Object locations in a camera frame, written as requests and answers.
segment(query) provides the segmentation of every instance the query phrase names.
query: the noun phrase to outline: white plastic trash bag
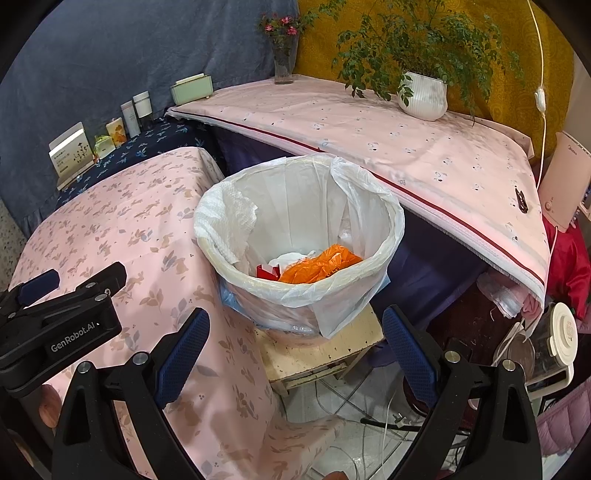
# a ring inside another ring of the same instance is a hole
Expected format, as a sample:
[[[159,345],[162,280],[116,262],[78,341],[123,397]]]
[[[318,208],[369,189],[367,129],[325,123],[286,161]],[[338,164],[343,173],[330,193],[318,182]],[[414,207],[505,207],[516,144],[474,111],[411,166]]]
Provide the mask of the white plastic trash bag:
[[[404,212],[370,172],[318,154],[279,158],[224,179],[201,198],[194,228],[199,247],[256,324],[331,338],[379,289],[404,234]],[[364,260],[312,284],[256,278],[257,265],[333,244]]]

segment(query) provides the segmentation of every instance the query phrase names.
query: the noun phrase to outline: pink humidifier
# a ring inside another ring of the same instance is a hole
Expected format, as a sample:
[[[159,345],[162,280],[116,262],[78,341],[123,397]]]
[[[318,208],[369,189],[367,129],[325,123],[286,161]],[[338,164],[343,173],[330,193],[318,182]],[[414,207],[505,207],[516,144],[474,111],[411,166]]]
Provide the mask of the pink humidifier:
[[[538,195],[542,215],[565,232],[577,209],[591,220],[583,198],[591,181],[591,154],[565,132],[557,132],[557,145]]]

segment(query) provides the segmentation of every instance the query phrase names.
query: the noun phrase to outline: orange plastic bag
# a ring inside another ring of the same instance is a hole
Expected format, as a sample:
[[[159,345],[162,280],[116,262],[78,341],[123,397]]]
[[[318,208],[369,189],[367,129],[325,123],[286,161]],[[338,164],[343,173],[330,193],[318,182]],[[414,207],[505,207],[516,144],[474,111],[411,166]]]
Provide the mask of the orange plastic bag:
[[[314,283],[362,260],[363,258],[351,253],[347,248],[334,244],[318,257],[306,258],[292,265],[283,272],[279,281],[283,283]]]

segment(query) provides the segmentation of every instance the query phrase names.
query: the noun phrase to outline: wooden stool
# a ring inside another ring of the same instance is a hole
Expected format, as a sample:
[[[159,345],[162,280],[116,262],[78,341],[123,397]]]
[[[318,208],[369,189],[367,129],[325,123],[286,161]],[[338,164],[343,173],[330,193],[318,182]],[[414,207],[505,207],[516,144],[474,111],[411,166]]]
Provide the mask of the wooden stool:
[[[331,340],[315,347],[289,347],[271,339],[264,331],[256,330],[256,343],[267,378],[273,390],[284,397],[292,388],[327,375],[344,377],[383,339],[382,326],[370,305]]]

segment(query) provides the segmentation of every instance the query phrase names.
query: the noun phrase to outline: metal screw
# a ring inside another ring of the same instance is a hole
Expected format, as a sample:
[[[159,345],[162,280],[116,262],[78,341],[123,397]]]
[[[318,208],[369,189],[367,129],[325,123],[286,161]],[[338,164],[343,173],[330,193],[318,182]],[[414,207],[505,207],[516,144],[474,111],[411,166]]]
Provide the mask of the metal screw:
[[[85,374],[86,372],[88,372],[88,370],[90,370],[91,366],[92,366],[92,364],[88,361],[82,362],[82,363],[78,364],[78,371],[81,374]]]
[[[445,360],[447,360],[451,364],[456,364],[460,361],[460,354],[454,352],[453,350],[448,350],[447,352],[445,352]]]
[[[143,365],[148,361],[148,354],[146,352],[138,352],[134,355],[132,361],[136,365]]]
[[[505,370],[512,372],[513,370],[515,370],[515,362],[507,358],[503,360],[503,367],[505,367]]]

